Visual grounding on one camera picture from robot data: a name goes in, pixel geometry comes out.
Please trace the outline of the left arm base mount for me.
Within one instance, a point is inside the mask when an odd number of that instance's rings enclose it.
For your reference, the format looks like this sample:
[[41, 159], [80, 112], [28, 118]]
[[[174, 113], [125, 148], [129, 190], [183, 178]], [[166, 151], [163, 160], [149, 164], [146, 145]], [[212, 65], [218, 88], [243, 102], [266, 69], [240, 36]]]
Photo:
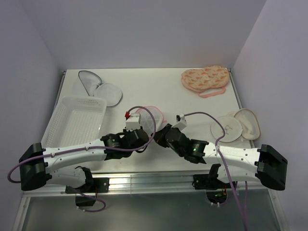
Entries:
[[66, 186], [65, 194], [75, 194], [75, 204], [79, 208], [92, 207], [99, 200], [100, 193], [109, 191], [109, 178], [93, 178], [90, 184], [79, 188]]

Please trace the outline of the pink trimmed mesh laundry bag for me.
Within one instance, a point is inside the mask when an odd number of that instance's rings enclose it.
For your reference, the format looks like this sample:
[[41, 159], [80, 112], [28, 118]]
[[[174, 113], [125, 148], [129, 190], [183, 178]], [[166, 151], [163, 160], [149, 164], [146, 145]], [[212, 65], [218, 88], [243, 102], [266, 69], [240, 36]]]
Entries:
[[[163, 113], [155, 106], [146, 106], [145, 108], [147, 108], [151, 112], [155, 120], [156, 132], [158, 132], [167, 124], [167, 121], [164, 119]], [[148, 134], [148, 136], [151, 136], [154, 132], [154, 122], [150, 114], [143, 108], [137, 109], [135, 113], [139, 114], [141, 117], [140, 124], [143, 130]]]

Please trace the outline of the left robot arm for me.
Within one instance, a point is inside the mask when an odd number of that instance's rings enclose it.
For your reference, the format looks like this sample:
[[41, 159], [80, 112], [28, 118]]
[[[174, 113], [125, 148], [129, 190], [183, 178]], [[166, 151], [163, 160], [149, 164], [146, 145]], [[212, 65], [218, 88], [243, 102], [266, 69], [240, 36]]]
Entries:
[[145, 148], [149, 140], [143, 129], [136, 129], [62, 148], [43, 148], [41, 143], [32, 144], [19, 159], [21, 189], [32, 191], [46, 184], [55, 184], [89, 192], [94, 186], [91, 170], [87, 167], [71, 169], [70, 166], [127, 158], [134, 151]]

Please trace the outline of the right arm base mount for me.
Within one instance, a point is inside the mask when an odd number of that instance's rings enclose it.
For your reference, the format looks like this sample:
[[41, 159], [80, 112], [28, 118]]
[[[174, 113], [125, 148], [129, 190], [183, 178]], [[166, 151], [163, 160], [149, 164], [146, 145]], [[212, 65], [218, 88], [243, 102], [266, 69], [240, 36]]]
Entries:
[[209, 174], [193, 175], [192, 186], [195, 190], [206, 190], [206, 197], [209, 202], [217, 205], [227, 201], [227, 189], [231, 188], [230, 183], [211, 178]]

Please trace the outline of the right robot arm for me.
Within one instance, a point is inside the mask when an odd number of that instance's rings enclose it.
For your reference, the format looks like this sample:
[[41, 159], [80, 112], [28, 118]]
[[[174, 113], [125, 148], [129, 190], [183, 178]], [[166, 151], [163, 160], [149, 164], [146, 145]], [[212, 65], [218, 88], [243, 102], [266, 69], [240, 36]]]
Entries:
[[255, 181], [272, 190], [285, 190], [288, 161], [270, 145], [250, 149], [218, 146], [189, 139], [170, 124], [154, 140], [193, 164], [210, 165], [205, 184], [212, 190], [230, 181]]

